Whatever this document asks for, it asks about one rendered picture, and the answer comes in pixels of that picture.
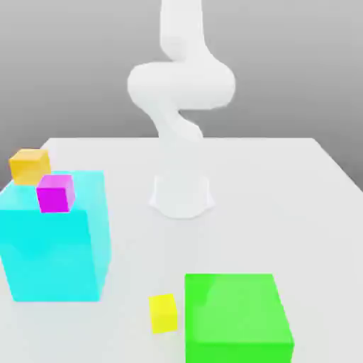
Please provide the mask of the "small magenta cube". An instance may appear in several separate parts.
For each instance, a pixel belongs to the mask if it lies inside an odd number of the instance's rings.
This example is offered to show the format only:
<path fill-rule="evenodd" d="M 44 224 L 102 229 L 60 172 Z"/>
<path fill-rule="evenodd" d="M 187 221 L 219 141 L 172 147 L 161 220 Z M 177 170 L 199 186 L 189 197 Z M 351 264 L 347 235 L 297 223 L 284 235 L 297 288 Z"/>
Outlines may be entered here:
<path fill-rule="evenodd" d="M 42 213 L 70 212 L 75 201 L 74 182 L 70 174 L 47 174 L 36 187 Z"/>

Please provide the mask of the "small yellow cube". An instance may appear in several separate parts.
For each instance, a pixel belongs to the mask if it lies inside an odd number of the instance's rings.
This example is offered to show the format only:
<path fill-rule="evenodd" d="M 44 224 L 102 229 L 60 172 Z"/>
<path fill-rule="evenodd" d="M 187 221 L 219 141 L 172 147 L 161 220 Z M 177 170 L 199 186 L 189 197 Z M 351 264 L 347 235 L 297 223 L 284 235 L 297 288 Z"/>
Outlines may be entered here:
<path fill-rule="evenodd" d="M 173 294 L 149 297 L 149 307 L 154 334 L 177 331 L 177 305 Z"/>

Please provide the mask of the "small orange cube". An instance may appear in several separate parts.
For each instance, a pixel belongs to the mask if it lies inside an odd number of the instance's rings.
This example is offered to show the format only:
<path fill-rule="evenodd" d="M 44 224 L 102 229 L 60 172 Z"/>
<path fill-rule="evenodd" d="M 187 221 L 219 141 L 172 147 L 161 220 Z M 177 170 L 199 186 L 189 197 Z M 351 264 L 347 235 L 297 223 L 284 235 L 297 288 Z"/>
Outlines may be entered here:
<path fill-rule="evenodd" d="M 9 167 L 16 185 L 37 186 L 44 175 L 51 174 L 49 154 L 43 149 L 20 149 L 9 159 Z"/>

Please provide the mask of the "large green box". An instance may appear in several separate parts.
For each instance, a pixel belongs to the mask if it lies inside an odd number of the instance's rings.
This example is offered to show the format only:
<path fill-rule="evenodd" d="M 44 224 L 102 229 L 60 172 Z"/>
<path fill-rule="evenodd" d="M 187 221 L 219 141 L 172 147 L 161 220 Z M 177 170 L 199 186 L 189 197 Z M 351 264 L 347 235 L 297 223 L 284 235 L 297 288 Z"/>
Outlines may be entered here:
<path fill-rule="evenodd" d="M 294 338 L 272 274 L 186 274 L 186 363 L 291 363 Z"/>

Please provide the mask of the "large cyan box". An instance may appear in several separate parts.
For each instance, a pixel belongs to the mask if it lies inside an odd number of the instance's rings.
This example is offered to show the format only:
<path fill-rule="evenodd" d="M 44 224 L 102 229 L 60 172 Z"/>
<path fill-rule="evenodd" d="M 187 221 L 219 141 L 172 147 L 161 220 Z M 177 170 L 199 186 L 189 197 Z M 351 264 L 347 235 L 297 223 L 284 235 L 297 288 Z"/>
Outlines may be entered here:
<path fill-rule="evenodd" d="M 104 173 L 72 171 L 68 213 L 41 213 L 35 187 L 0 191 L 0 259 L 14 301 L 99 301 L 111 261 Z"/>

